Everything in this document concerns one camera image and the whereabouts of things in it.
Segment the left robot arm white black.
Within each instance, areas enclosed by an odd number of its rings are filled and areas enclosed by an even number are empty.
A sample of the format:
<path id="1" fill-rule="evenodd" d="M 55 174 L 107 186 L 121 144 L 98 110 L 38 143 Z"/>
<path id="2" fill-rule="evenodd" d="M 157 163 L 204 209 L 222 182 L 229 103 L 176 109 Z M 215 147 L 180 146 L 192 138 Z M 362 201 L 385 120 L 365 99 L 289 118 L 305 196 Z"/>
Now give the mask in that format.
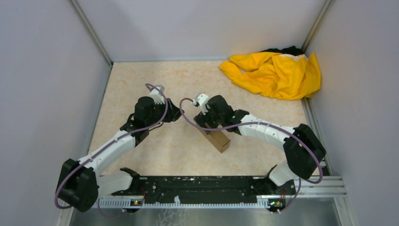
<path id="1" fill-rule="evenodd" d="M 66 208 L 86 212 L 99 203 L 99 199 L 111 194 L 144 193 L 140 175 L 129 168 L 121 168 L 111 175 L 102 173 L 144 141 L 152 128 L 179 119 L 177 107 L 164 95 L 165 88 L 146 86 L 149 95 L 138 99 L 134 112 L 108 142 L 79 160 L 68 159 L 63 163 L 54 198 L 59 209 L 63 209 L 59 200 L 68 204 Z"/>

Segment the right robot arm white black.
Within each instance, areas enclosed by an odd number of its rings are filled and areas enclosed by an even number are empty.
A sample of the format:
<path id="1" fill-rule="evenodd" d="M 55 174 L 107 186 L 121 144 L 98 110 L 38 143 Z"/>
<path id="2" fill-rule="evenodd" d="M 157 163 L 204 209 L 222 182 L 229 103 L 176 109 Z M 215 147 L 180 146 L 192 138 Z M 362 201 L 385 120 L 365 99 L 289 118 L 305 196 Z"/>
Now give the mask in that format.
<path id="1" fill-rule="evenodd" d="M 266 176 L 267 192 L 277 194 L 292 179 L 309 180 L 314 171 L 322 173 L 320 163 L 326 150 L 308 125 L 288 127 L 262 120 L 245 110 L 233 110 L 221 95 L 198 94 L 192 103 L 200 108 L 200 113 L 194 117 L 198 128 L 258 138 L 284 152 L 285 161 Z"/>

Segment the brown cardboard box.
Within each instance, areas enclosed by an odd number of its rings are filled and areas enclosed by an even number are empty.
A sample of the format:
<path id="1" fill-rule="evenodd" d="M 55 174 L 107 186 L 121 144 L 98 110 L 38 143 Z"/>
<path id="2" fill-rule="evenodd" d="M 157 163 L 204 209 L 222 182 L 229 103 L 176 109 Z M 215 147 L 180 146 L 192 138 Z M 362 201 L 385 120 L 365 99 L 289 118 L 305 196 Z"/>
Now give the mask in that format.
<path id="1" fill-rule="evenodd" d="M 217 131 L 205 131 L 203 129 L 198 129 L 198 130 L 219 153 L 224 153 L 230 147 L 231 140 L 221 130 Z"/>

